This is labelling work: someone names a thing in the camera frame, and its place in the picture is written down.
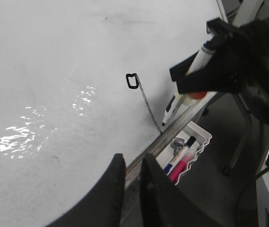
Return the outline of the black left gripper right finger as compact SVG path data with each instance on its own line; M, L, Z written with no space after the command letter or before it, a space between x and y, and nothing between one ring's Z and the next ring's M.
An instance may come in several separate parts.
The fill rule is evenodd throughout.
M221 227L168 178L154 155L142 159L140 208L144 227Z

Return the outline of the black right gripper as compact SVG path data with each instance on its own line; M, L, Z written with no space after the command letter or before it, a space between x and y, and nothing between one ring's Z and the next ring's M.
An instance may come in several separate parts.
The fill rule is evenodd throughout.
M232 52L215 54L204 68L194 72L192 81L187 82L192 92L239 93L242 90L247 103L269 122L269 18L241 27L216 18L206 26L214 34L218 50L222 51L226 45ZM197 54L169 69L172 82L186 75Z

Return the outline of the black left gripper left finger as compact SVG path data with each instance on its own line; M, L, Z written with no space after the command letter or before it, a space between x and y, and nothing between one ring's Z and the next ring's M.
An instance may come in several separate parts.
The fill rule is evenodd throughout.
M122 154L115 154L97 183L69 211L49 227L118 227L126 179Z

